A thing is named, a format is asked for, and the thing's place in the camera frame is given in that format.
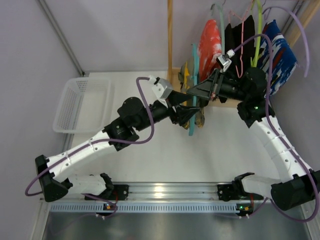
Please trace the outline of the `teal plastic hanger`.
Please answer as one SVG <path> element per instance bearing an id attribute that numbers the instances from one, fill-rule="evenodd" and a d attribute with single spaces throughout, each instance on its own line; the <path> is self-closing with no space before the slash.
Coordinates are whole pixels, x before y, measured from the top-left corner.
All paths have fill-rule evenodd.
<path id="1" fill-rule="evenodd" d="M 199 56 L 197 53 L 197 46 L 195 43 L 192 44 L 192 56 L 193 56 L 193 63 L 194 63 L 194 68 L 193 68 L 193 85 L 198 84 L 198 75 L 199 75 Z M 189 121 L 189 131 L 188 135 L 191 137 L 194 134 L 195 127 L 198 126 L 201 122 L 201 113 L 198 112 L 195 115 L 193 115 Z"/>

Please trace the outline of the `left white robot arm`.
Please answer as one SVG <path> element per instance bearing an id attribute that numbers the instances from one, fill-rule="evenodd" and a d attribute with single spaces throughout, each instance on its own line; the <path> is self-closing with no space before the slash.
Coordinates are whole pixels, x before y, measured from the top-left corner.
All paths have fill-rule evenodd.
<path id="1" fill-rule="evenodd" d="M 87 141 L 56 156 L 38 156 L 35 165 L 45 201 L 54 202 L 68 194 L 109 200 L 115 191 L 111 177 L 106 173 L 79 176 L 76 169 L 130 145 L 145 144 L 137 132 L 146 128 L 153 131 L 155 124 L 166 118 L 174 125 L 182 126 L 200 112 L 197 106 L 181 104 L 183 100 L 189 100 L 189 96 L 176 91 L 173 95 L 174 104 L 169 106 L 158 100 L 149 105 L 138 97 L 129 97 L 117 110 L 118 118 Z"/>

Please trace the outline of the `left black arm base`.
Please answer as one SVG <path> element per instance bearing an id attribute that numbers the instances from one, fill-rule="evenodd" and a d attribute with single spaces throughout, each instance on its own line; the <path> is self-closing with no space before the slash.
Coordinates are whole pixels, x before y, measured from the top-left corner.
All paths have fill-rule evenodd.
<path id="1" fill-rule="evenodd" d="M 97 199 L 98 201 L 108 200 L 108 201 L 125 201 L 129 195 L 129 185 L 127 184 L 115 184 L 113 190 L 106 189 L 99 195 L 93 195 L 94 198 L 85 196 L 86 201 L 93 201 Z"/>

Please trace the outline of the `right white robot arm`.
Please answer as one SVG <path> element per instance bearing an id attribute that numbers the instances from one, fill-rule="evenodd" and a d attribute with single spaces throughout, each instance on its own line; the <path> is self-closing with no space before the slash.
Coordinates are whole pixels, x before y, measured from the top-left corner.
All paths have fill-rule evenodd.
<path id="1" fill-rule="evenodd" d="M 209 78 L 186 92 L 206 101 L 215 98 L 239 101 L 239 117 L 261 142 L 279 178 L 244 173 L 232 181 L 234 190 L 239 197 L 256 194 L 269 198 L 279 209 L 287 211 L 320 199 L 320 172 L 313 170 L 300 158 L 282 131 L 274 110 L 265 98 L 266 88 L 265 72 L 251 67 L 240 80 L 228 78 L 216 69 Z"/>

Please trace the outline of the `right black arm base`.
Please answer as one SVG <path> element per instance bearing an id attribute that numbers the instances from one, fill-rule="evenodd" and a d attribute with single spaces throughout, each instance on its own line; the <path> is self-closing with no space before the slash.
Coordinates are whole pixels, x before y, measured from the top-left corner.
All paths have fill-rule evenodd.
<path id="1" fill-rule="evenodd" d="M 218 184 L 217 185 L 218 199 L 221 201 L 235 201 L 235 200 L 254 200 L 260 201 L 264 197 L 255 193 L 241 193 L 231 183 L 229 184 Z"/>

